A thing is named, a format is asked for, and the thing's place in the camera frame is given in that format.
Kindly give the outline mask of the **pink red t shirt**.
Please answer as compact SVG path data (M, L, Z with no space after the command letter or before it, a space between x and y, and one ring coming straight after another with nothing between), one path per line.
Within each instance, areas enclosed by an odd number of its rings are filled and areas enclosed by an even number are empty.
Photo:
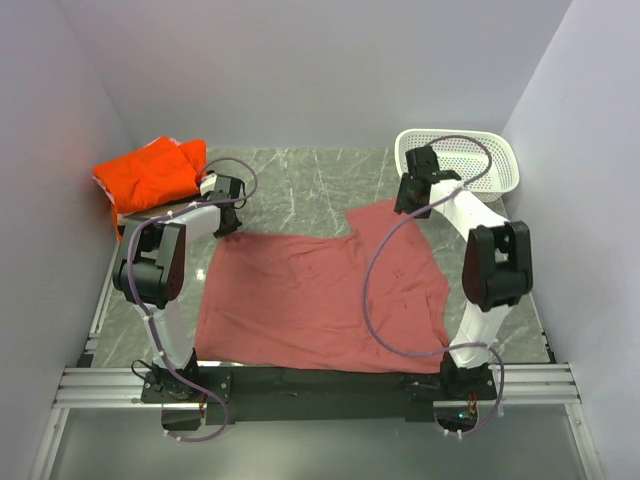
M448 344L449 284L418 226L391 201L350 210L337 238L239 232L210 262L202 360L433 374Z

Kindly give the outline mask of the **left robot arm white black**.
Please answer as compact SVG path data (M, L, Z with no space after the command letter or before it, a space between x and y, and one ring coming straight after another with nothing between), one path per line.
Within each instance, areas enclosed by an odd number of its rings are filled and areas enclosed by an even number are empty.
M147 392L179 402L200 393L197 356L177 302L184 284L186 250L203 235L221 238L235 232L242 225L235 203L246 198L242 180L209 172L198 198L127 222L112 282L134 305L152 344L152 363L144 377Z

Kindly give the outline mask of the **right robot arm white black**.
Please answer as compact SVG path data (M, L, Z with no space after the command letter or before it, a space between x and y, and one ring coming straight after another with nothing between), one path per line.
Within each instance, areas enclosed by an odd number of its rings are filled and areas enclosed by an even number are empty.
M466 241L461 283L467 303L438 377L444 395L462 399L488 386L486 347L512 307L532 289L530 230L487 207L463 187L455 171L442 170L432 147L414 148L405 157L407 171L401 175L394 211L410 214L435 204Z

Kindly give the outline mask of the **white perforated plastic basket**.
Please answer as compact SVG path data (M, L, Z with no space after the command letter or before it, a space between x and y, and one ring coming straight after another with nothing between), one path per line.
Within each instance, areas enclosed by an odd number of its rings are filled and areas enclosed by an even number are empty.
M501 136L490 132L407 129L399 133L394 143L394 158L398 175L408 171L406 153L414 148L431 144L442 170L454 170L463 180L479 175L488 163L486 152L474 142L462 139L470 137L480 142L492 158L490 170L471 183L468 189L484 203L500 199L519 184L520 175L516 156L510 144Z

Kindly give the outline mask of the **orange folded t shirt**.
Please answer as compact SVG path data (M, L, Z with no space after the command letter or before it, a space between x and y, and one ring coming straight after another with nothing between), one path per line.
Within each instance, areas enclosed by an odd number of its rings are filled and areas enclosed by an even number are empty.
M202 139L180 142L162 136L95 166L93 179L111 202L117 237L122 237L125 217L198 195L206 150Z

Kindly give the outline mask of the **beige folded t shirt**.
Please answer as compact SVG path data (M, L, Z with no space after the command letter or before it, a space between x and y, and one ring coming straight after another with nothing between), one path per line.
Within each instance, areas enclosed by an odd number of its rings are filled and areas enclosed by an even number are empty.
M181 202L181 203L172 203L156 206L147 210L134 212L131 214L117 214L116 215L116 226L124 227L127 222L133 218L142 217L142 218L153 218L157 216L166 215L169 211L175 213L176 211L182 210L190 204L190 201Z

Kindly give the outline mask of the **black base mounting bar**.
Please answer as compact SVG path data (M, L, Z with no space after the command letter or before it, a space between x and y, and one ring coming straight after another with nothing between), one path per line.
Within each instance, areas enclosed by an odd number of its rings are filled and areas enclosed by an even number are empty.
M493 401L488 366L473 380L461 374L366 374L264 366L198 367L195 383L215 393L230 422L403 419L431 423L435 404Z

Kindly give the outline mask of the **aluminium rail frame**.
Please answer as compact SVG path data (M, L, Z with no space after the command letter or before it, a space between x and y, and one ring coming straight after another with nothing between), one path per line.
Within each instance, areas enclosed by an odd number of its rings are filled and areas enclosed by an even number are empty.
M282 367L248 366L230 362L200 361L195 382L227 401L248 389L257 395L278 391L299 397L316 389L331 394L354 392L371 395L383 387L401 391L426 390L437 378L413 374L364 374L328 370L296 370ZM579 401L578 390L566 364L497 364L476 388L480 403L490 404L502 391L504 404L568 404ZM67 368L54 398L55 408L130 408L166 404L178 408L181 401L152 386L146 367Z

